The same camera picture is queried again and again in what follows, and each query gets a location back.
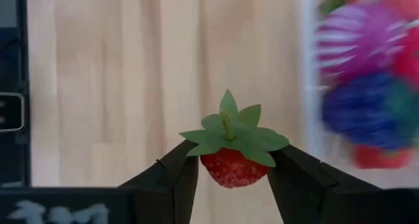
strawberry stem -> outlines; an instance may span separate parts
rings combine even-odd
[[[230,114],[222,111],[221,112],[221,123],[223,123],[224,131],[225,131],[225,137],[227,140],[233,140],[234,139],[234,133],[231,130],[230,127]]]

green calyx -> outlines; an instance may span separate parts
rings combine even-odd
[[[386,110],[397,121],[397,134],[415,144],[419,129],[419,96],[400,79],[394,79],[386,98]]]
[[[344,6],[348,0],[325,0],[319,7],[322,15],[327,15],[332,11]]]
[[[289,140],[271,129],[257,127],[260,118],[261,105],[252,105],[239,112],[233,95],[227,90],[219,114],[202,120],[203,130],[180,133],[198,144],[187,156],[210,155],[227,148],[240,151],[253,162],[275,167],[275,160],[268,152],[286,147]]]

purple object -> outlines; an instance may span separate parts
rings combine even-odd
[[[317,32],[321,73],[347,81],[388,67],[404,48],[406,37],[405,21],[383,3],[340,7]]]

strawberry leaf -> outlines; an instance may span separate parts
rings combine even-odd
[[[233,125],[234,133],[240,140],[262,147],[266,151],[277,151],[289,145],[289,140],[268,128],[254,128],[246,125]]]
[[[210,115],[201,121],[202,127],[205,130],[213,130],[224,133],[223,124],[221,123],[221,116],[217,114]]]
[[[237,144],[236,147],[240,148],[240,152],[245,158],[268,167],[276,166],[274,158],[262,147],[253,145],[247,140],[234,140],[234,142]]]
[[[419,107],[416,94],[407,84],[394,80],[387,95],[386,109],[399,122],[399,135],[402,138],[413,137],[419,124]]]
[[[217,146],[208,146],[204,144],[199,144],[195,148],[191,149],[187,156],[200,156],[200,155],[212,155],[216,152],[218,152],[221,149],[221,147]]]
[[[204,145],[216,147],[216,148],[232,147],[232,144],[228,140],[225,139],[224,135],[218,134],[211,130],[193,130],[190,132],[179,133],[179,135],[197,144],[204,144]]]
[[[238,114],[236,100],[229,90],[227,90],[220,103],[220,114],[222,112],[228,113],[231,119],[235,119]]]
[[[247,126],[257,126],[261,118],[261,105],[252,105],[238,113],[238,121]]]
[[[322,15],[329,14],[334,10],[344,6],[348,0],[325,0],[319,7]]]
[[[400,155],[400,151],[398,151],[398,150],[389,150],[389,151],[384,151],[384,152],[383,152],[383,155],[384,155],[385,157],[390,157],[390,158],[393,158],[393,157],[396,157],[396,156]]]
[[[289,145],[289,140],[285,136],[268,128],[252,129],[251,141],[267,151],[277,151]]]

light wood panel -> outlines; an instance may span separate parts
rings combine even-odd
[[[28,0],[33,184],[116,186],[217,111],[263,105],[300,145],[298,0]],[[278,223],[264,178],[228,190],[204,168],[193,223]]]

